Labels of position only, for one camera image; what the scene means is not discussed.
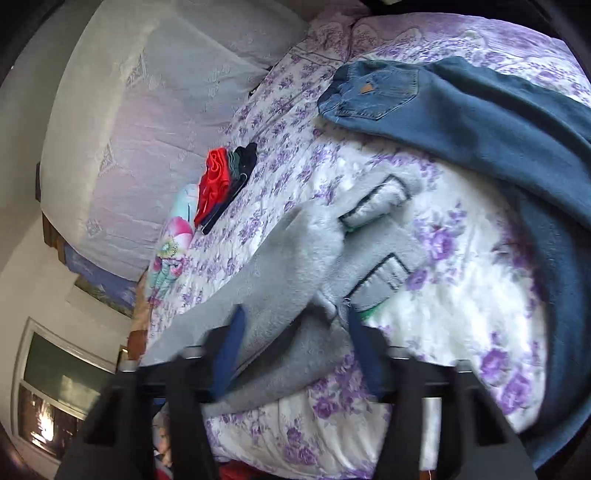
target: wall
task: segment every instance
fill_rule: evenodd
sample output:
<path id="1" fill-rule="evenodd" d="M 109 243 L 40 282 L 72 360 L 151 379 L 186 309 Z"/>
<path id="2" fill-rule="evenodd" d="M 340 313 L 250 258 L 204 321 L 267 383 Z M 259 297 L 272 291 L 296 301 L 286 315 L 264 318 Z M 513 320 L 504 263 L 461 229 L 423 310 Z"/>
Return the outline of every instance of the wall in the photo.
<path id="1" fill-rule="evenodd" d="M 76 276 L 45 246 L 34 199 L 35 166 L 57 87 L 99 4 L 67 1 L 37 31 L 0 87 L 0 421 L 25 461 L 46 478 L 56 464 L 11 431 L 12 376 L 27 318 L 111 362 L 130 327 L 127 318 L 90 297 L 76 306 L 67 300 Z"/>
<path id="2" fill-rule="evenodd" d="M 61 76 L 100 0 L 70 0 L 37 31 L 0 87 L 0 269 L 36 212 L 35 167 Z"/>
<path id="3" fill-rule="evenodd" d="M 11 431 L 11 391 L 14 362 L 28 317 L 107 361 L 115 362 L 125 344 L 131 321 L 87 296 L 71 303 L 76 274 L 62 265 L 56 251 L 43 242 L 41 217 L 34 221 L 0 273 L 0 421 L 25 461 L 52 478 L 56 466 Z"/>

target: dark clothing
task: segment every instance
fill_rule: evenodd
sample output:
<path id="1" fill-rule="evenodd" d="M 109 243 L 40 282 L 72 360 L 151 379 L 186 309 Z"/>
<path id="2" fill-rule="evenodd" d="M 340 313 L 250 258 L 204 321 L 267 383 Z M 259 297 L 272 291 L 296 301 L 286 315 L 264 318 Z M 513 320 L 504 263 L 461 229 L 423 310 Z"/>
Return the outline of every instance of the dark clothing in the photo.
<path id="1" fill-rule="evenodd" d="M 497 179 L 521 215 L 548 310 L 546 392 L 523 436 L 542 465 L 591 413 L 591 109 L 460 57 L 344 65 L 318 106 L 345 128 Z"/>

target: bright light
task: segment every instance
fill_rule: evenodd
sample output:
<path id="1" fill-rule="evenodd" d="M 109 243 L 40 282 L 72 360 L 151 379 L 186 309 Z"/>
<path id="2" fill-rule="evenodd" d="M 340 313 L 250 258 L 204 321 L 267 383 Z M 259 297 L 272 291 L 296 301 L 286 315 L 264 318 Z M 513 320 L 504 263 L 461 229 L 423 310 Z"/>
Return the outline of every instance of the bright light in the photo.
<path id="1" fill-rule="evenodd" d="M 51 405 L 44 403 L 41 408 L 41 414 L 38 418 L 41 435 L 48 442 L 53 440 L 53 415 L 51 414 Z"/>
<path id="2" fill-rule="evenodd" d="M 47 443 L 47 440 L 45 440 L 45 438 L 43 438 L 41 435 L 36 434 L 35 432 L 31 432 L 31 436 L 36 439 L 38 442 L 41 443 Z"/>

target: pink floral fabric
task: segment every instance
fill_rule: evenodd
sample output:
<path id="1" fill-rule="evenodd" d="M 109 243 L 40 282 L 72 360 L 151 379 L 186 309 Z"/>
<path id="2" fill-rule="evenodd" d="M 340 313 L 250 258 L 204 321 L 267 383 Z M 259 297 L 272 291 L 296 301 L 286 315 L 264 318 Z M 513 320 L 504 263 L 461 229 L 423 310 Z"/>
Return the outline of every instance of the pink floral fabric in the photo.
<path id="1" fill-rule="evenodd" d="M 341 2 L 312 23 L 238 110 L 228 147 L 258 143 L 246 188 L 208 236 L 196 234 L 175 288 L 154 310 L 149 339 L 239 271 L 284 212 L 312 197 L 331 202 L 382 162 L 423 179 L 402 218 L 429 253 L 406 288 L 369 318 L 393 345 L 426 361 L 472 361 L 513 427 L 524 430 L 544 397 L 544 303 L 531 247 L 496 188 L 475 173 L 390 140 L 328 124 L 316 100 L 355 57 L 406 62 L 459 55 L 591 105 L 591 86 L 567 47 L 527 28 L 477 17 L 369 17 Z M 421 466 L 436 464 L 439 408 L 426 403 Z M 352 353 L 326 378 L 257 410 L 208 419 L 216 455 L 290 478 L 370 478 L 389 418 L 373 403 Z"/>

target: red clothing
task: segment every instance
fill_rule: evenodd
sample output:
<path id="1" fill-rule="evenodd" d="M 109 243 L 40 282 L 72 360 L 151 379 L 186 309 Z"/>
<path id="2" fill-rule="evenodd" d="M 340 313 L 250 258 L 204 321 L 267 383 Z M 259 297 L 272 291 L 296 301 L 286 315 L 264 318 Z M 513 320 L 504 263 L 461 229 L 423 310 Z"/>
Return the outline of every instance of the red clothing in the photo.
<path id="1" fill-rule="evenodd" d="M 225 148 L 211 150 L 206 160 L 207 171 L 199 182 L 199 203 L 195 216 L 195 227 L 209 215 L 217 203 L 226 199 L 230 188 L 230 168 Z"/>
<path id="2" fill-rule="evenodd" d="M 262 475 L 259 470 L 237 460 L 220 465 L 219 472 L 220 480 L 250 480 Z"/>

